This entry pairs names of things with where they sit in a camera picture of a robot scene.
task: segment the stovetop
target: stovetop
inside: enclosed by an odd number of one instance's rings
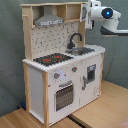
[[[73,59],[73,57],[70,57],[61,53],[54,53],[51,55],[36,58],[33,61],[48,67],[57,63],[70,60],[70,59]]]

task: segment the faucet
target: faucet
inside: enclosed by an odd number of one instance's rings
[[[68,44],[68,49],[72,49],[73,47],[75,47],[75,44],[73,44],[72,39],[75,35],[80,36],[80,41],[82,41],[82,35],[80,33],[74,33],[71,38],[70,38],[70,43]]]

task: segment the oven window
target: oven window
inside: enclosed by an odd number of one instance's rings
[[[73,103],[73,85],[56,92],[56,111]]]

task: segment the table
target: table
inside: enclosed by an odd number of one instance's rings
[[[0,118],[0,128],[44,128],[37,119],[23,109]],[[50,128],[81,128],[69,118],[64,118]]]
[[[128,118],[128,89],[102,81],[101,97],[71,114],[87,128],[115,128]]]

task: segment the toy kitchen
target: toy kitchen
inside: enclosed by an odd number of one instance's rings
[[[85,44],[85,4],[21,5],[26,109],[46,127],[101,95],[105,49]]]

